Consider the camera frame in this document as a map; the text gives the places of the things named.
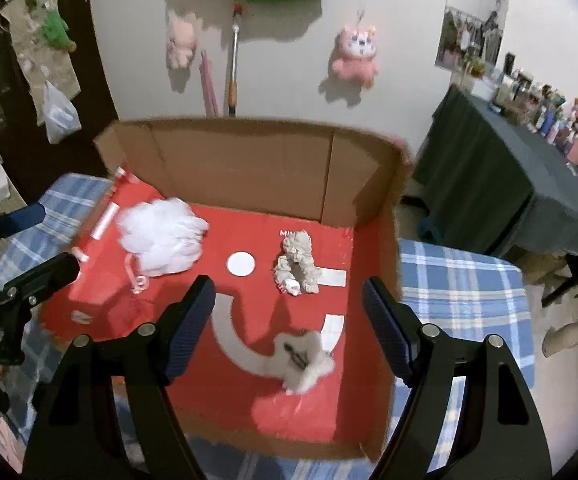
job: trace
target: metal bolt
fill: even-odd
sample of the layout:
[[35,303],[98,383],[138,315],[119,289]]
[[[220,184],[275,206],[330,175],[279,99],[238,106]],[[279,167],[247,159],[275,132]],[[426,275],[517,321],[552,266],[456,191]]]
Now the metal bolt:
[[501,348],[502,345],[504,345],[504,339],[502,339],[498,334],[490,335],[488,341],[496,348]]
[[422,333],[427,337],[438,337],[440,329],[432,323],[427,323],[422,327]]
[[88,345],[88,342],[89,336],[86,334],[82,334],[73,340],[73,345],[77,346],[78,348],[82,348],[83,346]]
[[138,327],[138,334],[151,335],[156,331],[156,326],[153,323],[145,323]]

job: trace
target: plaid fabric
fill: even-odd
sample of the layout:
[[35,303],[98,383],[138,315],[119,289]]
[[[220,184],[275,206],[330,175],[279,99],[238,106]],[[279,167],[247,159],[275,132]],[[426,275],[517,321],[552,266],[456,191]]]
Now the plaid fabric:
[[[14,276],[57,254],[108,185],[105,180],[74,174],[53,184],[40,200],[47,208],[43,224],[16,235],[0,261],[0,288]],[[433,322],[450,335],[464,339],[482,341],[489,333],[501,335],[528,385],[533,386],[531,319],[522,275],[516,267],[490,256],[402,239],[400,260],[403,303],[411,306],[422,322]],[[22,349],[26,359],[9,373],[5,389],[11,397],[9,415],[26,442],[35,417],[30,406],[35,385],[39,380],[51,379],[62,356],[35,318],[25,327]],[[409,394],[402,381],[396,380],[395,385],[390,434]],[[446,463],[463,393],[464,379],[456,378],[430,469]],[[135,444],[128,405],[123,399],[116,399],[116,404],[125,443]],[[288,460],[243,453],[194,436],[188,439],[210,480],[366,480],[373,471],[367,460]]]

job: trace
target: dark green tablecloth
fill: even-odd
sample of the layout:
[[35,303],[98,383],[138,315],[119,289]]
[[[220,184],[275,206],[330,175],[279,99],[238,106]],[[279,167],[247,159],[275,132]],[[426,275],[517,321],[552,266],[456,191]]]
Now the dark green tablecloth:
[[578,174],[545,140],[451,86],[414,174],[434,241],[500,256],[512,245],[578,254]]

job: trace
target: dark brown door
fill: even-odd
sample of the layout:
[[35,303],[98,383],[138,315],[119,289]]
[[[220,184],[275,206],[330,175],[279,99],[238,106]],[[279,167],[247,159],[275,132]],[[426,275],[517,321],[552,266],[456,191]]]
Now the dark brown door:
[[24,75],[11,46],[8,23],[0,16],[0,154],[5,170],[27,202],[68,172],[105,175],[92,139],[117,119],[106,84],[88,0],[58,0],[78,44],[71,54],[80,94],[73,99],[82,130],[51,145],[44,126],[36,125],[35,108]]

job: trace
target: pink bear plush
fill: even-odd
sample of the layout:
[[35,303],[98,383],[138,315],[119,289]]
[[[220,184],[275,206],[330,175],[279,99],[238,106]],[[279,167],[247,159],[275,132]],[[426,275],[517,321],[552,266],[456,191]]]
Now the pink bear plush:
[[358,30],[345,27],[338,38],[338,58],[331,69],[342,80],[358,79],[365,88],[373,88],[378,68],[373,62],[376,54],[375,28]]
[[167,45],[169,68],[187,68],[194,56],[195,45],[194,26],[178,16],[171,16]]

